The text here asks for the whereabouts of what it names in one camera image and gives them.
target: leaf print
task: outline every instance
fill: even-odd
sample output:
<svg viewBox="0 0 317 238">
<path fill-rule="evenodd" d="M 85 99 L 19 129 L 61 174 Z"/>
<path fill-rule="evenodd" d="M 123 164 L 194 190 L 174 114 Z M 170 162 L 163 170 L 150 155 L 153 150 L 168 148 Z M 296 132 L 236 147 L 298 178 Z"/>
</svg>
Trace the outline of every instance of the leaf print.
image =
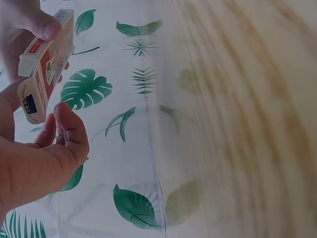
<svg viewBox="0 0 317 238">
<path fill-rule="evenodd" d="M 161 226 L 155 220 L 154 209 L 143 195 L 120 189 L 116 184 L 113 189 L 113 200 L 119 214 L 141 229 L 160 231 Z"/>
<path fill-rule="evenodd" d="M 139 36 L 140 33 L 139 33 L 139 28 L 136 27 L 136 26 L 130 26 L 130 25 L 127 25 L 127 24 L 121 24 L 117 21 L 117 24 L 116 24 L 116 29 L 121 32 L 122 34 L 128 36 L 128 37 L 131 37 L 131 36 Z"/>
<path fill-rule="evenodd" d="M 20 221 L 20 214 L 17 217 L 15 210 L 12 212 L 9 227 L 8 227 L 7 217 L 4 220 L 4 225 L 0 231 L 0 238 L 22 238 L 22 228 Z M 24 238 L 46 238 L 46 233 L 44 229 L 43 222 L 41 221 L 39 224 L 37 220 L 33 225 L 33 221 L 31 220 L 31 229 L 28 231 L 27 227 L 27 217 L 24 218 Z"/>
<path fill-rule="evenodd" d="M 156 84 L 156 82 L 153 82 L 153 79 L 156 79 L 156 74 L 154 73 L 154 69 L 152 67 L 149 67 L 145 70 L 134 68 L 135 71 L 132 73 L 134 74 L 132 76 L 132 80 L 136 82 L 136 84 L 132 84 L 133 86 L 136 86 L 136 90 L 139 90 L 138 94 L 143 94 L 144 97 L 142 98 L 148 98 L 148 94 L 153 93 L 153 85 Z"/>
<path fill-rule="evenodd" d="M 97 104 L 109 96 L 112 85 L 103 76 L 95 78 L 92 69 L 83 69 L 71 76 L 60 93 L 61 102 L 66 102 L 73 110 Z"/>
<path fill-rule="evenodd" d="M 167 106 L 163 106 L 163 105 L 159 105 L 158 107 L 162 112 L 171 116 L 171 118 L 173 119 L 173 121 L 175 123 L 176 132 L 177 132 L 177 134 L 179 134 L 179 132 L 180 132 L 179 122 L 178 122 L 178 118 L 176 117 L 177 110 L 169 108 Z"/>
<path fill-rule="evenodd" d="M 42 130 L 42 127 L 39 126 L 39 127 L 36 127 L 34 129 L 30 130 L 29 132 L 35 132 L 35 131 L 41 131 L 41 130 Z"/>
<path fill-rule="evenodd" d="M 76 52 L 76 53 L 75 53 L 75 47 L 74 47 L 73 53 L 72 53 L 71 55 L 72 55 L 72 56 L 81 55 L 81 54 L 85 54 L 85 53 L 89 53 L 89 52 L 98 50 L 99 48 L 100 48 L 100 46 L 97 46 L 97 47 L 94 47 L 94 48 L 92 48 L 92 49 L 90 49 L 90 50 L 86 50 L 86 51 Z"/>
<path fill-rule="evenodd" d="M 76 170 L 76 172 L 71 177 L 71 179 L 67 182 L 67 184 L 59 192 L 69 191 L 69 190 L 73 189 L 74 187 L 76 187 L 79 184 L 79 181 L 80 181 L 81 176 L 83 174 L 83 169 L 84 169 L 84 165 L 81 165 Z"/>
<path fill-rule="evenodd" d="M 0 69 L 0 77 L 1 75 L 3 75 L 3 73 L 4 73 L 4 68 Z"/>
<path fill-rule="evenodd" d="M 87 31 L 94 24 L 94 12 L 96 9 L 88 10 L 82 13 L 76 20 L 75 23 L 75 33 L 78 36 L 80 33 Z"/>
<path fill-rule="evenodd" d="M 186 183 L 173 191 L 165 203 L 166 226 L 177 226 L 185 222 L 197 210 L 200 194 L 200 184 L 197 181 Z"/>
<path fill-rule="evenodd" d="M 120 125 L 120 136 L 121 136 L 122 140 L 125 142 L 125 131 L 124 131 L 124 130 L 125 130 L 125 126 L 126 126 L 126 124 L 127 124 L 128 119 L 135 113 L 135 109 L 136 109 L 136 108 L 137 108 L 137 107 L 133 107 L 133 108 L 127 110 L 125 113 L 122 113 L 122 114 L 117 115 L 115 118 L 113 118 L 113 119 L 109 122 L 108 126 L 107 126 L 105 129 L 99 131 L 96 135 L 94 135 L 94 137 L 92 138 L 91 141 L 93 141 L 93 139 L 94 139 L 100 132 L 102 132 L 102 131 L 105 131 L 105 137 L 106 137 L 107 134 L 108 134 L 108 131 L 109 131 L 109 129 L 110 129 L 111 127 L 114 127 L 114 126 L 116 126 L 116 125 Z"/>
<path fill-rule="evenodd" d="M 177 85 L 191 94 L 201 94 L 197 74 L 189 69 L 181 72 L 181 77 L 177 80 Z"/>
<path fill-rule="evenodd" d="M 150 42 L 150 41 L 145 41 L 144 39 L 143 40 L 139 39 L 139 40 L 136 40 L 135 43 L 126 44 L 130 48 L 124 49 L 124 51 L 135 50 L 133 57 L 136 55 L 138 55 L 138 57 L 145 56 L 146 54 L 150 55 L 149 52 L 147 51 L 147 49 L 157 48 L 156 46 L 153 46 L 154 44 L 155 44 L 155 42 Z"/>
<path fill-rule="evenodd" d="M 162 26 L 162 20 L 151 22 L 140 27 L 140 36 L 149 36 Z"/>
</svg>

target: hand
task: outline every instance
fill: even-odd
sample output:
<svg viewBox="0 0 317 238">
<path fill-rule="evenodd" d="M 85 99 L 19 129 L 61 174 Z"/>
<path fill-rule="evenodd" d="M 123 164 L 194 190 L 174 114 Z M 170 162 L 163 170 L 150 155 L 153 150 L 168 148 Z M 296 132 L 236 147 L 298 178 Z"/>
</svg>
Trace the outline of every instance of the hand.
<svg viewBox="0 0 317 238">
<path fill-rule="evenodd" d="M 0 0 L 0 58 L 10 82 L 20 79 L 19 57 L 34 37 L 51 41 L 60 30 L 61 24 L 41 11 L 40 0 Z"/>
<path fill-rule="evenodd" d="M 66 103 L 58 104 L 35 143 L 14 141 L 13 112 L 21 80 L 0 92 L 0 224 L 18 206 L 59 191 L 89 152 L 85 127 Z M 56 129 L 58 138 L 52 145 Z"/>
</svg>

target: playing card box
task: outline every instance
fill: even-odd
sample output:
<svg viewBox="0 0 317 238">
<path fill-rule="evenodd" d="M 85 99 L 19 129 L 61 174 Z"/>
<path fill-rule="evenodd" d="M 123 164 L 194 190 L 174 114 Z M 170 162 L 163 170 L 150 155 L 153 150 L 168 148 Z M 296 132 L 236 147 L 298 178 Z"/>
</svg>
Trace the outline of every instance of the playing card box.
<svg viewBox="0 0 317 238">
<path fill-rule="evenodd" d="M 18 74 L 28 78 L 17 93 L 32 124 L 45 121 L 53 89 L 73 52 L 74 10 L 61 9 L 54 17 L 62 25 L 60 34 L 51 42 L 35 38 L 20 56 Z"/>
</svg>

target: wood grain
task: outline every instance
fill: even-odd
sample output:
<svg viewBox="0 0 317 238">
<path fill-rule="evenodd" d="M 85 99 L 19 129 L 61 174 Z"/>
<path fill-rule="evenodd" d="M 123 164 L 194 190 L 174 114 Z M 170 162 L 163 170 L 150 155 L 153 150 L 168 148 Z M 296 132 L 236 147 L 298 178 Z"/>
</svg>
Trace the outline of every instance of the wood grain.
<svg viewBox="0 0 317 238">
<path fill-rule="evenodd" d="M 166 214 L 182 218 L 167 238 L 317 237 L 317 2 L 162 0 L 156 10 L 150 103 L 182 112 L 179 133 L 150 112 Z"/>
</svg>

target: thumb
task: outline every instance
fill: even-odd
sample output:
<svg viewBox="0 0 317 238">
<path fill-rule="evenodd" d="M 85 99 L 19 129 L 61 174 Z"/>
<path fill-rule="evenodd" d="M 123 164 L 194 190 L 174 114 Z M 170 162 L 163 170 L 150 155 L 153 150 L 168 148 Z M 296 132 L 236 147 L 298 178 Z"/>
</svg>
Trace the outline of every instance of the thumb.
<svg viewBox="0 0 317 238">
<path fill-rule="evenodd" d="M 53 40 L 61 30 L 61 24 L 40 9 L 28 8 L 20 19 L 16 27 L 30 31 L 44 41 Z"/>
</svg>

